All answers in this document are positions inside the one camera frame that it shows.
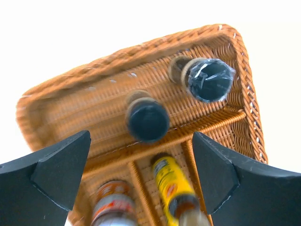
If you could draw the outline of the red-label silver-lid jar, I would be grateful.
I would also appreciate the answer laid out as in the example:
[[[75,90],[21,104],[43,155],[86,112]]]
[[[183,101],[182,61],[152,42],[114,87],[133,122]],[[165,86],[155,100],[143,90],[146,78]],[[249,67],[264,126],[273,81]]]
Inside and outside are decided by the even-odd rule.
[[[132,187],[124,180],[111,180],[97,191],[93,209],[93,226],[136,226],[136,205]]]

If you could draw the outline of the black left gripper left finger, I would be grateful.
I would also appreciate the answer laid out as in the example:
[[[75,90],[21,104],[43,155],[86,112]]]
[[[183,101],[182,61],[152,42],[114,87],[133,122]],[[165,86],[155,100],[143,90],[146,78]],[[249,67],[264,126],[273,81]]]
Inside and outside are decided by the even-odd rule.
[[[0,166],[2,226],[63,226],[73,209],[90,149],[83,130]]]

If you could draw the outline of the yellow-label brown glass bottle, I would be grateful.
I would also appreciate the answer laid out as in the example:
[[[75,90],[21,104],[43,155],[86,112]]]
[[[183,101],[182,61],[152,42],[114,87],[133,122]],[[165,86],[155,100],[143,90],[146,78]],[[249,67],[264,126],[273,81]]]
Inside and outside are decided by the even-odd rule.
[[[152,171],[169,226],[209,226],[200,200],[176,159],[158,153],[151,159]]]

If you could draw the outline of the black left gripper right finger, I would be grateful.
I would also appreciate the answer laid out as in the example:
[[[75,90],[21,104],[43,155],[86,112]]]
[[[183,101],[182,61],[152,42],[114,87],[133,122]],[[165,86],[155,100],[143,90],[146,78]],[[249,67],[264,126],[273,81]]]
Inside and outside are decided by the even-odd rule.
[[[301,175],[269,166],[196,132],[192,139],[207,213],[216,226],[298,226]]]

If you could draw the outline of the small black-cap spice jar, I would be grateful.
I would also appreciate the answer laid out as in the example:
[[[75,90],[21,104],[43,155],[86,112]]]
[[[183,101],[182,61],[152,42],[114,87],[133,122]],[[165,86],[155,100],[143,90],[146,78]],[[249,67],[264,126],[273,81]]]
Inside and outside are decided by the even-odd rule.
[[[127,96],[126,125],[129,133],[143,143],[155,143],[169,130],[170,119],[165,107],[145,90]]]
[[[168,66],[170,80],[204,103],[225,100],[235,74],[235,69],[218,58],[176,56]]]

